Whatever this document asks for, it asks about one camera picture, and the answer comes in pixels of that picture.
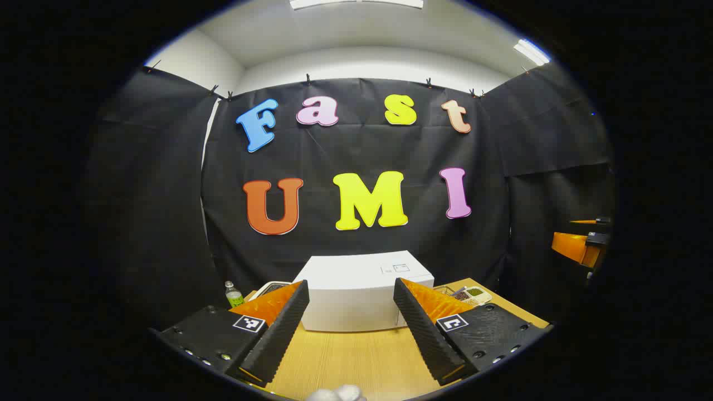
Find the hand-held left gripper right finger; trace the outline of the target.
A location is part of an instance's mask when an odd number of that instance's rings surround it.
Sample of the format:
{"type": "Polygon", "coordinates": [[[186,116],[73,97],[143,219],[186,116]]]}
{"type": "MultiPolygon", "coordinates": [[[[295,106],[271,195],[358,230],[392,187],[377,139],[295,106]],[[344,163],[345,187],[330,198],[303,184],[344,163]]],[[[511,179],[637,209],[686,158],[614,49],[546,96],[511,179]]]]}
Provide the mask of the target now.
{"type": "Polygon", "coordinates": [[[402,277],[395,279],[394,302],[440,385],[499,367],[553,329],[496,303],[469,305],[402,277]]]}

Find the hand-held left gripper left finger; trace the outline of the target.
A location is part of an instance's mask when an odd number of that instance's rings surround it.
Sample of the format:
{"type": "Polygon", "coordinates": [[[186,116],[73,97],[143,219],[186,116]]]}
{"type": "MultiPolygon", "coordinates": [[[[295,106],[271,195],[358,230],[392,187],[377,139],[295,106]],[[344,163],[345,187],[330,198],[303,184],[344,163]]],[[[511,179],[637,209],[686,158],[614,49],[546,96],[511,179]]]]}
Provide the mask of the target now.
{"type": "Polygon", "coordinates": [[[208,370],[265,387],[309,303],[308,282],[299,280],[229,310],[206,306],[159,339],[208,370]]]}

